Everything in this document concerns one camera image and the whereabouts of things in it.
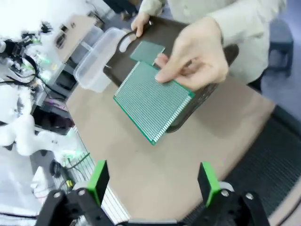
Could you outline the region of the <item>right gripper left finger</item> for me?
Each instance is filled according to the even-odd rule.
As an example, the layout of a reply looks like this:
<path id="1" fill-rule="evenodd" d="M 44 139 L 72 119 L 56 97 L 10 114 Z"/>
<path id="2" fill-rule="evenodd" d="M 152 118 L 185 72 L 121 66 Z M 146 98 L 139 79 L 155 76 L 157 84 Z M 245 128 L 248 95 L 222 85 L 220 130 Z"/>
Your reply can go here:
<path id="1" fill-rule="evenodd" d="M 51 191 L 39 213 L 39 225 L 70 226 L 84 217 L 89 226 L 109 226 L 111 220 L 101 209 L 109 179 L 107 162 L 99 161 L 86 187 L 69 193 Z"/>

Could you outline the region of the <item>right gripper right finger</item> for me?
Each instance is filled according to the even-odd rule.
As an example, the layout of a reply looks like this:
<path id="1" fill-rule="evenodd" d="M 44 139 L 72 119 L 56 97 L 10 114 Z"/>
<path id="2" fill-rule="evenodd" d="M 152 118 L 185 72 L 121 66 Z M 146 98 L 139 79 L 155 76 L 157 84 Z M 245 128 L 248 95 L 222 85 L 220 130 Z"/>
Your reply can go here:
<path id="1" fill-rule="evenodd" d="M 191 226 L 269 226 L 269 220 L 257 193 L 238 194 L 222 188 L 210 163 L 199 167 L 198 184 L 205 208 Z"/>

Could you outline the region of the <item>person's left hand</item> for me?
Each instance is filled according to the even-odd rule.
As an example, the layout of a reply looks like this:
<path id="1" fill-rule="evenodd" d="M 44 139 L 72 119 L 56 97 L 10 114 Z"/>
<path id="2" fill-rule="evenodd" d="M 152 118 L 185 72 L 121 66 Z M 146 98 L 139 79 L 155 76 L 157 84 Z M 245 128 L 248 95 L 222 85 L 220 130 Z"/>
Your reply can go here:
<path id="1" fill-rule="evenodd" d="M 184 28 L 174 42 L 170 57 L 159 54 L 155 62 L 161 68 L 156 75 L 158 82 L 175 80 L 191 90 L 223 82 L 229 73 L 221 30 L 211 17 Z"/>

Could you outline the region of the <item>person's right hand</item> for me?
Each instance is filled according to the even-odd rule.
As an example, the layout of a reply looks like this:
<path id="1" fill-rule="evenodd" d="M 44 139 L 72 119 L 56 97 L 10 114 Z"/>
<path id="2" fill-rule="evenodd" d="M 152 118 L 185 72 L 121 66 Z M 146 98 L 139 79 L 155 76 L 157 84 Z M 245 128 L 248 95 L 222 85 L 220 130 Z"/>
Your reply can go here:
<path id="1" fill-rule="evenodd" d="M 132 31 L 135 31 L 137 38 L 143 34 L 144 26 L 149 22 L 150 14 L 145 12 L 139 12 L 133 22 L 131 23 Z"/>

